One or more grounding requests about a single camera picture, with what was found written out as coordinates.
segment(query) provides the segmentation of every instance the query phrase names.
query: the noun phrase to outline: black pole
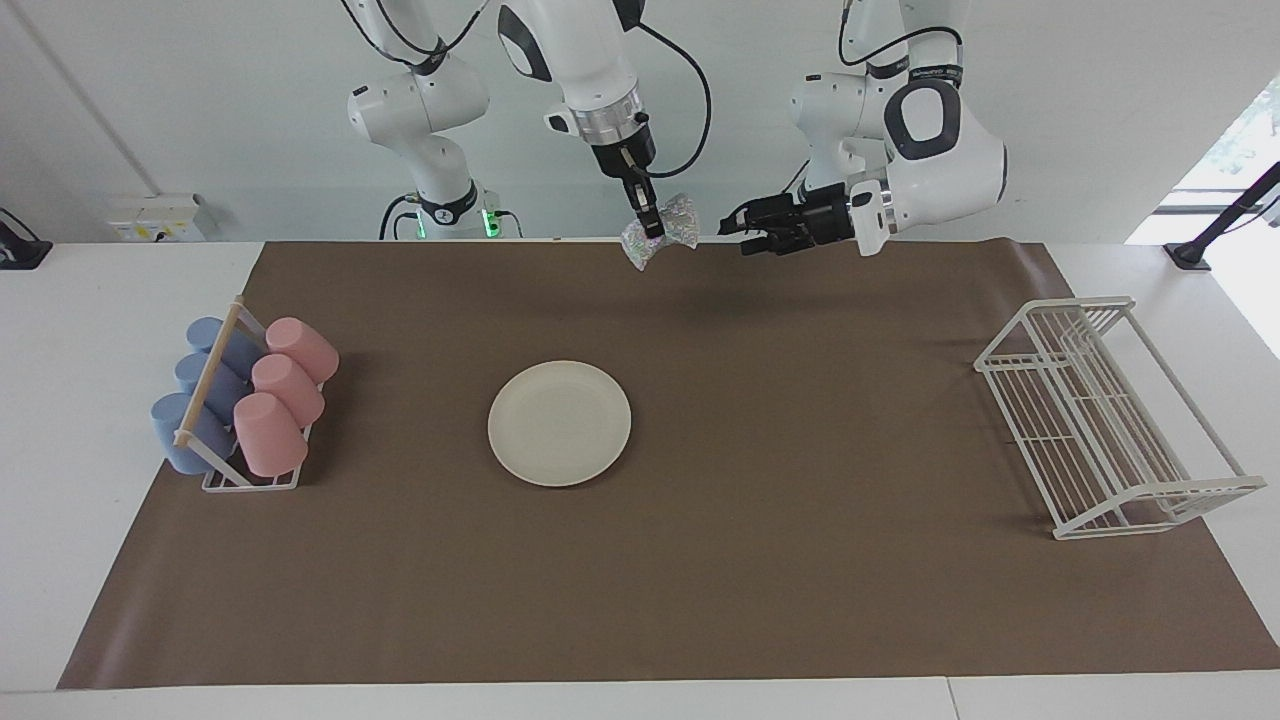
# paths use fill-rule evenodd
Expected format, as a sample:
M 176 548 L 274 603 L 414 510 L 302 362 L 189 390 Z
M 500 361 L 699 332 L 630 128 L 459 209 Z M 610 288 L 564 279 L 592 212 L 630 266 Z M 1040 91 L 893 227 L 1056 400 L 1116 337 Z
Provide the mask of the black pole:
M 1280 163 L 1271 165 L 1267 172 L 1262 173 L 1262 177 L 1251 184 L 1249 190 L 1245 190 L 1236 197 L 1235 202 L 1226 210 L 1222 210 L 1222 214 L 1210 223 L 1204 228 L 1204 232 L 1199 233 L 1196 240 L 1181 245 L 1176 242 L 1169 243 L 1165 246 L 1165 252 L 1169 252 L 1174 264 L 1184 270 L 1208 270 L 1208 263 L 1204 261 L 1204 250 L 1277 184 L 1280 184 Z
M 33 270 L 45 260 L 52 246 L 52 242 L 28 242 L 0 222 L 0 247 L 9 255 L 8 259 L 0 255 L 0 270 Z

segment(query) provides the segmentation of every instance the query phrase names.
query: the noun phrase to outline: tabletop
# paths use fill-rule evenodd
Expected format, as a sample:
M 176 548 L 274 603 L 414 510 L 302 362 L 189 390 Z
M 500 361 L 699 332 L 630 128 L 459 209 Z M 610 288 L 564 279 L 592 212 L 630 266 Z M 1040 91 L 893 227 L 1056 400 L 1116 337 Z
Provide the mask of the tabletop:
M 1137 315 L 1243 465 L 1280 478 L 1280 360 L 1210 274 L 1158 249 L 1051 247 L 1078 296 L 1130 295 Z M 178 688 L 49 693 L 67 662 L 159 464 L 131 409 L 169 391 L 170 354 L 191 318 L 239 292 L 260 243 L 63 245 L 33 273 L 0 278 L 0 715 L 145 716 L 288 707 L 308 716 L 383 707 L 413 716 L 617 715 L 773 717 L 1271 716 L 1280 673 L 1053 678 L 914 678 L 722 683 Z M 1160 419 L 1160 409 L 1153 407 Z M 1207 523 L 1253 605 L 1280 633 L 1280 495 L 1263 491 Z

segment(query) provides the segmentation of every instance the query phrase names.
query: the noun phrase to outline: crumpled plastic wrap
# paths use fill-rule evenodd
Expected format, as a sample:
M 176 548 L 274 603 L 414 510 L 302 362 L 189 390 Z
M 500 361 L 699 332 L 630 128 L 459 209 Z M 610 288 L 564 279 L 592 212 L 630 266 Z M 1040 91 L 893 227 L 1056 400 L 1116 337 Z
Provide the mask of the crumpled plastic wrap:
M 640 220 L 632 220 L 627 229 L 622 231 L 622 250 L 626 250 L 631 264 L 640 272 L 644 272 L 649 260 L 668 245 L 698 247 L 698 210 L 687 195 L 681 192 L 672 197 L 658 213 L 662 215 L 667 234 L 645 237 Z

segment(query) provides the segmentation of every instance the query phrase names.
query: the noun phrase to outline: blue cup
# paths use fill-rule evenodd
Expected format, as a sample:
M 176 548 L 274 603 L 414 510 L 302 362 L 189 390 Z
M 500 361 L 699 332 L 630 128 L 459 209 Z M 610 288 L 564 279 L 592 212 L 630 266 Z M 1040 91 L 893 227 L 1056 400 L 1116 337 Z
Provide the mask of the blue cup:
M 187 345 L 193 352 L 209 352 L 221 329 L 223 322 L 218 318 L 201 318 L 187 328 Z M 239 379 L 250 382 L 253 378 L 253 363 L 264 355 L 266 352 L 237 328 L 232 331 L 232 338 L 223 351 L 223 365 L 230 368 Z
M 174 470 L 178 470 L 183 475 L 202 475 L 214 468 L 189 447 L 177 448 L 173 446 L 173 433 L 178 432 L 178 428 L 182 427 L 182 416 L 187 413 L 189 402 L 191 396 L 186 392 L 175 392 L 161 397 L 151 406 L 151 425 L 155 428 L 156 437 L 160 438 L 160 445 L 164 447 L 165 457 L 169 459 Z M 200 409 L 200 416 L 196 419 L 193 432 L 201 442 L 209 446 L 209 450 L 212 450 L 223 460 L 232 456 L 236 441 L 209 407 Z
M 196 393 L 196 384 L 200 383 L 200 373 L 209 363 L 207 352 L 196 352 L 183 357 L 173 369 L 173 377 L 178 380 L 178 389 L 187 395 Z M 205 407 L 214 411 L 214 416 L 224 425 L 232 424 L 236 404 L 247 397 L 250 388 L 244 380 L 221 363 L 214 368 L 214 382 L 209 386 L 209 395 L 205 397 Z

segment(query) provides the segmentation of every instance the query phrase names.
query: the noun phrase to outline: round plate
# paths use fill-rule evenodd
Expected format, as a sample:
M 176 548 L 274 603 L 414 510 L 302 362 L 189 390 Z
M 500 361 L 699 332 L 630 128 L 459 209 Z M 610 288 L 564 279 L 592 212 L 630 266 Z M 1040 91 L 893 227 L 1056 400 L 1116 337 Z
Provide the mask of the round plate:
M 585 483 L 609 469 L 631 436 L 631 404 L 599 368 L 557 360 L 511 378 L 489 409 L 502 466 L 544 487 Z

